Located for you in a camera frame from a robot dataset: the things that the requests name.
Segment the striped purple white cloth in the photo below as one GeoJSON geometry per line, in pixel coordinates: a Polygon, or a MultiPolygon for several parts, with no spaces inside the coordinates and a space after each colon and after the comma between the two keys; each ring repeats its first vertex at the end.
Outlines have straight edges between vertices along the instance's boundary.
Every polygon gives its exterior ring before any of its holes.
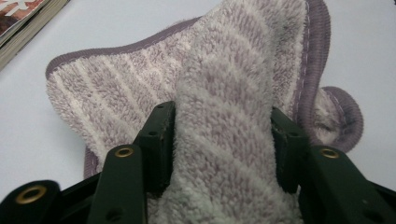
{"type": "Polygon", "coordinates": [[[358,104],[320,83],[330,37],[324,0],[222,0],[132,45],[53,59],[47,92],[85,141],[86,175],[135,139],[155,105],[176,104],[174,171],[148,199],[149,224],[303,224],[276,182],[270,113],[315,144],[348,151],[360,141],[358,104]]]}

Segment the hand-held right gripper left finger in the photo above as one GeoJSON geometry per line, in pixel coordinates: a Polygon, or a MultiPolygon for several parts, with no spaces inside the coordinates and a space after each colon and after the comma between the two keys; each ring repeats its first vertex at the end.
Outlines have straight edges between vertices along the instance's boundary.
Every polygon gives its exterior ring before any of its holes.
{"type": "Polygon", "coordinates": [[[155,105],[134,143],[143,152],[145,191],[160,197],[173,173],[176,104],[155,105]]]}

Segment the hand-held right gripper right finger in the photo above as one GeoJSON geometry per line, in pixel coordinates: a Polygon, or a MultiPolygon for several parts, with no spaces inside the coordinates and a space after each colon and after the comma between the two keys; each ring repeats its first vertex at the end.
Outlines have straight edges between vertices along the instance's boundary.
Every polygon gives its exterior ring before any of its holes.
{"type": "Polygon", "coordinates": [[[308,136],[293,120],[274,107],[271,114],[275,142],[276,179],[287,193],[298,188],[298,158],[308,145],[308,136]]]}

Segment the magazine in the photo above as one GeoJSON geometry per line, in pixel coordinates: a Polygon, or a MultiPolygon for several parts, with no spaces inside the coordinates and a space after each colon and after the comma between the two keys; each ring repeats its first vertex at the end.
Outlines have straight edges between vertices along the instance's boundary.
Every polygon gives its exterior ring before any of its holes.
{"type": "Polygon", "coordinates": [[[0,71],[70,0],[0,0],[0,71]]]}

